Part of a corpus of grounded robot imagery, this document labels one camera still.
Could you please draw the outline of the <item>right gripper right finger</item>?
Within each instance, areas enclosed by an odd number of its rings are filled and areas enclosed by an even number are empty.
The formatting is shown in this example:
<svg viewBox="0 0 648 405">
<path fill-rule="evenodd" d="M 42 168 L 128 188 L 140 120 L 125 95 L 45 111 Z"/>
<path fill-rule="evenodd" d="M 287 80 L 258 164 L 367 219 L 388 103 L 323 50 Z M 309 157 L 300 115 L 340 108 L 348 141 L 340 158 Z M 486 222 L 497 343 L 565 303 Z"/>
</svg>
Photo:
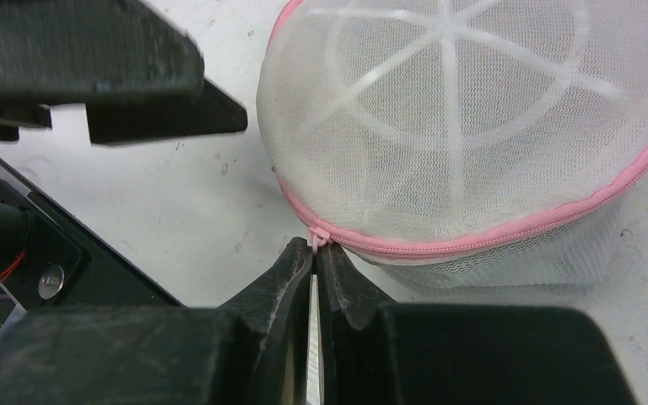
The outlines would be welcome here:
<svg viewBox="0 0 648 405">
<path fill-rule="evenodd" d="M 316 253 L 324 404 L 634 404 L 608 339 L 564 307 L 399 303 Z"/>
</svg>

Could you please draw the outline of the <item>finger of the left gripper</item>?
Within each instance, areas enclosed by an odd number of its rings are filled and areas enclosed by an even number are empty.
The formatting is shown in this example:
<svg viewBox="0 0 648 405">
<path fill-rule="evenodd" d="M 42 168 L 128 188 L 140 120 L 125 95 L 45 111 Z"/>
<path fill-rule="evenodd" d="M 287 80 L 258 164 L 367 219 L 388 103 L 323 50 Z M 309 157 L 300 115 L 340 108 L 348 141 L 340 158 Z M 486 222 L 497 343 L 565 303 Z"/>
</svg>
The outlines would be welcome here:
<svg viewBox="0 0 648 405">
<path fill-rule="evenodd" d="M 0 101 L 142 102 L 197 94 L 194 42 L 142 1 L 0 1 Z"/>
<path fill-rule="evenodd" d="M 204 80 L 194 96 L 143 103 L 85 106 L 92 144 L 122 146 L 226 135 L 248 128 L 246 109 L 218 85 Z"/>
</svg>

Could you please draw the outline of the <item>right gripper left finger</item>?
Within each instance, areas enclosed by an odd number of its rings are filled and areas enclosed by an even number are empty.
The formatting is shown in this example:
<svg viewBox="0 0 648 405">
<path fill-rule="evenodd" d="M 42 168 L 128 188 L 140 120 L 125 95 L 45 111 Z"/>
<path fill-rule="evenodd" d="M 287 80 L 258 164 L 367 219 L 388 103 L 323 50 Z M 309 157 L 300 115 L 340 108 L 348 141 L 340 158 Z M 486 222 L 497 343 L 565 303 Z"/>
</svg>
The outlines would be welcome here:
<svg viewBox="0 0 648 405">
<path fill-rule="evenodd" d="M 216 308 L 62 307 L 0 333 L 0 404 L 303 404 L 312 251 Z"/>
</svg>

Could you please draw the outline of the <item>pink-trimmed mesh laundry bag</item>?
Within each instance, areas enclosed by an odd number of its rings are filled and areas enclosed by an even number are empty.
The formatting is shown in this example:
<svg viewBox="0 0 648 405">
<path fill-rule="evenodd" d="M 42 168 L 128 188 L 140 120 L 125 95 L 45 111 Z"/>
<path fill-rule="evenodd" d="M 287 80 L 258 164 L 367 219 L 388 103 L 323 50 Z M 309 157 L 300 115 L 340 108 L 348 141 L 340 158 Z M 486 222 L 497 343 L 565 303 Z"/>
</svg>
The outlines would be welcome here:
<svg viewBox="0 0 648 405">
<path fill-rule="evenodd" d="M 648 1 L 290 1 L 256 108 L 316 255 L 588 289 L 648 171 Z"/>
</svg>

